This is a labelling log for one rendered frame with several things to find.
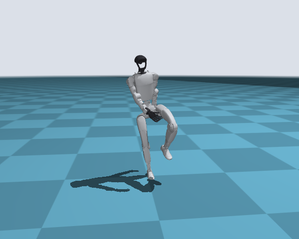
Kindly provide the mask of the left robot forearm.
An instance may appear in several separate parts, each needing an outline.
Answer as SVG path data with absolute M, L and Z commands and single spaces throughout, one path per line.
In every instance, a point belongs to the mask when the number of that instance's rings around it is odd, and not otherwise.
M 152 103 L 151 103 L 151 104 L 152 104 L 154 107 L 156 107 L 156 105 L 157 105 L 157 95 L 155 95 L 155 96 L 153 95 L 153 97 L 152 97 L 152 100 L 151 100 L 151 101 L 152 101 Z

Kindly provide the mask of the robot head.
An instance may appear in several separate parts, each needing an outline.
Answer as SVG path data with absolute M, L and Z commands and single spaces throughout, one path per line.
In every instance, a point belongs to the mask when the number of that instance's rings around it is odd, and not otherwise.
M 144 68 L 140 68 L 139 67 L 139 64 L 142 64 L 143 62 L 145 62 L 145 67 Z M 141 73 L 138 73 L 138 74 L 145 74 L 146 72 L 144 72 L 144 69 L 146 68 L 147 66 L 147 59 L 146 57 L 142 56 L 142 55 L 138 55 L 136 58 L 135 58 L 135 63 L 137 64 L 138 68 L 139 68 L 139 71 L 138 72 L 141 72 Z

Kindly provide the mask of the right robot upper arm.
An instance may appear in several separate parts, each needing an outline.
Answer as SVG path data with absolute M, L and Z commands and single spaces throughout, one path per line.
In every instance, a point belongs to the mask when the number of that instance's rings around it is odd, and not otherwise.
M 134 76 L 130 76 L 127 78 L 126 83 L 129 86 L 129 89 L 130 89 L 130 92 L 132 93 L 132 95 L 136 95 L 137 99 L 140 99 L 141 95 L 139 93 L 137 93 L 136 87 L 134 85 L 134 81 L 135 81 Z

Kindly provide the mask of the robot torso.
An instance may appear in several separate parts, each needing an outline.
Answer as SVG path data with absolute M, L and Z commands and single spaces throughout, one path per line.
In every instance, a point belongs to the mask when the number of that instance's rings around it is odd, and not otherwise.
M 138 73 L 133 74 L 135 78 L 134 85 L 136 87 L 136 91 L 141 95 L 141 99 L 144 101 L 146 107 L 149 108 L 150 111 L 156 112 L 154 106 L 150 103 L 150 100 L 153 97 L 153 75 L 149 71 L 147 71 L 145 74 Z M 146 119 L 150 118 L 145 113 L 144 115 Z

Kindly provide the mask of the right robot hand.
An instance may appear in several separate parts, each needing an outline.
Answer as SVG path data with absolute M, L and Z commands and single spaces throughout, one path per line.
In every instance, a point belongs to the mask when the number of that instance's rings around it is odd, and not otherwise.
M 147 110 L 146 115 L 148 115 L 154 122 L 160 121 L 162 116 L 156 115 L 159 114 L 159 112 L 150 111 L 150 109 L 148 109 L 147 107 L 145 107 L 145 109 Z

